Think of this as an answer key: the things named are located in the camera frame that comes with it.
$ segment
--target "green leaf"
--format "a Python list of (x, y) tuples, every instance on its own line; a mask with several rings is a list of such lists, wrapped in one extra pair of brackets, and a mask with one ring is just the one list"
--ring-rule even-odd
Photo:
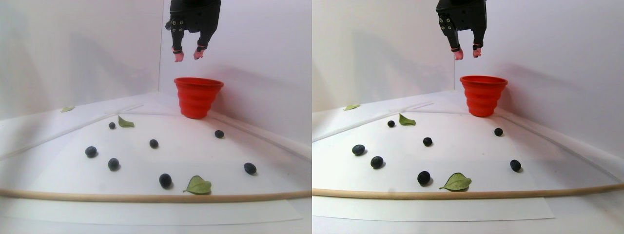
[(133, 122), (126, 121), (126, 120), (122, 119), (121, 116), (118, 116), (118, 117), (119, 117), (119, 126), (120, 127), (134, 127), (134, 123)]
[(188, 182), (187, 189), (182, 192), (189, 192), (195, 195), (208, 194), (210, 193), (210, 187), (212, 187), (210, 181), (205, 181), (199, 175), (196, 175), (191, 178), (191, 181)]
[(61, 113), (63, 112), (68, 112), (70, 110), (73, 110), (75, 107), (63, 107), (63, 109), (61, 110)]
[(353, 109), (358, 108), (358, 107), (359, 107), (359, 104), (357, 104), (357, 105), (347, 105), (347, 107), (345, 107), (344, 110), (353, 110)]
[(451, 175), (444, 187), (441, 187), (440, 189), (446, 188), (449, 191), (456, 192), (458, 190), (467, 189), (468, 186), (470, 186), (470, 183), (472, 183), (470, 178), (466, 178), (463, 174), (457, 172)]
[(399, 124), (401, 125), (416, 125), (416, 121), (405, 118), (402, 114), (399, 114)]

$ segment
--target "white wall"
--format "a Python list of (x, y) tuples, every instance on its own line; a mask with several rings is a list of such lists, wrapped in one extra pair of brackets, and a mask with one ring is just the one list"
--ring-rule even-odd
[(314, 0), (313, 111), (453, 89), (437, 1)]
[(161, 91), (177, 95), (176, 77), (223, 81), (213, 110), (310, 145), (311, 0), (223, 0), (204, 57), (193, 60), (199, 33), (187, 31), (182, 62), (174, 62), (164, 29), (169, 5), (161, 26)]
[(456, 62), (457, 88), (469, 74), (508, 79), (500, 107), (624, 157), (622, 12), (619, 0), (487, 1), (483, 56)]
[(158, 89), (162, 1), (0, 1), (0, 119)]

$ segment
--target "blueberry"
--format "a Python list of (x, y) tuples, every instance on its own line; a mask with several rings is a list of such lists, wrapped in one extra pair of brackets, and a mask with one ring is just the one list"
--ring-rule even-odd
[(511, 165), (511, 170), (513, 170), (515, 172), (518, 172), (520, 170), (520, 168), (522, 168), (522, 166), (520, 165), (520, 162), (518, 162), (518, 160), (516, 160), (516, 159), (511, 160), (509, 165)]
[(418, 183), (420, 183), (421, 185), (429, 183), (430, 180), (431, 175), (429, 174), (429, 172), (422, 171), (420, 174), (418, 174)]
[(225, 136), (225, 134), (223, 133), (223, 131), (221, 131), (221, 130), (217, 130), (217, 131), (215, 132), (215, 136), (216, 136), (217, 138), (221, 139), (221, 138), (223, 138), (223, 136)]
[(84, 153), (87, 155), (87, 157), (95, 157), (95, 155), (97, 154), (97, 149), (93, 146), (87, 147), (86, 150), (84, 150)]
[(243, 165), (243, 168), (245, 168), (245, 171), (247, 172), (247, 174), (253, 175), (254, 173), (256, 173), (256, 166), (254, 166), (250, 162), (245, 163)]
[(355, 155), (362, 155), (364, 153), (364, 146), (363, 145), (356, 145), (353, 147), (353, 149), (351, 149), (351, 151), (353, 152), (353, 154)]
[(117, 160), (116, 158), (111, 158), (109, 160), (109, 169), (113, 171), (119, 169), (119, 160)]
[(162, 186), (162, 188), (168, 188), (171, 186), (171, 176), (167, 173), (160, 175), (158, 181), (160, 182), (160, 186)]
[(430, 146), (431, 144), (433, 144), (433, 141), (431, 140), (431, 138), (425, 137), (425, 139), (422, 140), (422, 143), (425, 144), (425, 146)]
[(154, 140), (154, 139), (150, 140), (150, 147), (151, 147), (152, 149), (156, 149), (156, 148), (158, 148), (158, 141), (157, 141), (157, 140)]
[(371, 159), (371, 167), (378, 169), (382, 165), (384, 165), (384, 159), (382, 157), (375, 156), (373, 157), (373, 159)]
[(502, 129), (494, 129), (494, 135), (497, 135), (497, 136), (500, 137), (501, 135), (503, 135), (503, 130)]

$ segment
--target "red cup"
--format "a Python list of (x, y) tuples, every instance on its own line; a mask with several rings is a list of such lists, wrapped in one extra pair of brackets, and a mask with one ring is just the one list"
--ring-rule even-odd
[(507, 80), (494, 76), (464, 76), (459, 81), (464, 86), (468, 111), (477, 117), (494, 114), (500, 93), (507, 85)]
[(223, 82), (196, 77), (180, 77), (173, 80), (178, 87), (182, 115), (191, 119), (201, 119), (215, 101)]

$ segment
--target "wooden dowel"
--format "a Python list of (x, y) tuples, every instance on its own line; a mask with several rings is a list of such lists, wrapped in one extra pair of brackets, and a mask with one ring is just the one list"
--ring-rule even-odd
[(311, 190), (250, 195), (120, 195), (89, 193), (51, 193), (1, 189), (0, 196), (68, 202), (129, 202), (129, 203), (225, 203), (261, 202), (312, 196)]
[(458, 200), (530, 197), (564, 197), (624, 190), (624, 183), (587, 188), (527, 190), (501, 192), (364, 192), (312, 188), (312, 195), (322, 197), (391, 199), (391, 200)]

